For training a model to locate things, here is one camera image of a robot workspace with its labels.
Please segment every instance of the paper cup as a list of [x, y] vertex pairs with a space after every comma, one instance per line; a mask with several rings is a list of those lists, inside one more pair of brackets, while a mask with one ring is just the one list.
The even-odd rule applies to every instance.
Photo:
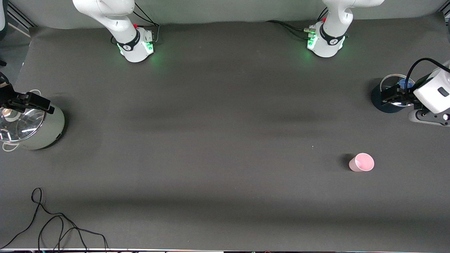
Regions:
[[354, 172], [368, 172], [374, 165], [374, 159], [366, 153], [357, 154], [348, 164]]

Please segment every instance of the black band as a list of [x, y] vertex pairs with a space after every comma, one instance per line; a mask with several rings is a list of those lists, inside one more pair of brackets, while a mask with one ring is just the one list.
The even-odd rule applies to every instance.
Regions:
[[322, 36], [322, 38], [324, 38], [327, 41], [328, 45], [337, 45], [338, 42], [340, 42], [344, 37], [344, 35], [339, 36], [339, 37], [333, 37], [333, 36], [328, 35], [324, 31], [324, 24], [322, 24], [320, 26], [320, 36]]
[[128, 43], [119, 43], [119, 42], [117, 42], [117, 44], [121, 48], [123, 48], [125, 51], [132, 51], [133, 48], [135, 47], [135, 45], [138, 44], [139, 40], [140, 40], [140, 32], [138, 30], [136, 30], [136, 36], [135, 36], [135, 38], [132, 41], [130, 41]]

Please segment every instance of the pot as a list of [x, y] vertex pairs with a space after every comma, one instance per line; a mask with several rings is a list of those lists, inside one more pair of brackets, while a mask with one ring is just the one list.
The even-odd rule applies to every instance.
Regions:
[[64, 114], [54, 104], [53, 114], [28, 108], [24, 113], [3, 108], [0, 119], [0, 140], [6, 152], [22, 149], [42, 149], [52, 144], [64, 128]]

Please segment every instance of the gray backdrop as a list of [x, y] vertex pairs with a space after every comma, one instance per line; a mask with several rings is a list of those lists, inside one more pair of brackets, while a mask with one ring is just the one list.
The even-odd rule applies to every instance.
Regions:
[[[436, 12], [446, 0], [385, 0], [372, 8], [352, 9], [356, 19], [411, 18]], [[72, 29], [103, 27], [79, 13], [72, 0], [11, 0], [38, 26]], [[309, 20], [325, 8], [321, 0], [136, 0], [160, 24], [230, 21]], [[132, 22], [149, 25], [134, 14]]]

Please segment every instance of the green led light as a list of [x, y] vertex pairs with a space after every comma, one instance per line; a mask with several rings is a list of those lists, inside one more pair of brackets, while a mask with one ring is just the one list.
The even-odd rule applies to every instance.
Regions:
[[311, 41], [308, 43], [308, 48], [312, 50], [314, 49], [315, 43], [317, 42], [317, 35], [314, 35], [311, 39]]
[[145, 51], [147, 51], [148, 54], [152, 54], [153, 53], [153, 45], [151, 42], [142, 42], [143, 45], [145, 46]]
[[342, 48], [342, 45], [344, 44], [344, 40], [345, 40], [345, 36], [342, 38], [342, 42], [341, 42], [341, 45], [339, 46], [339, 49]]

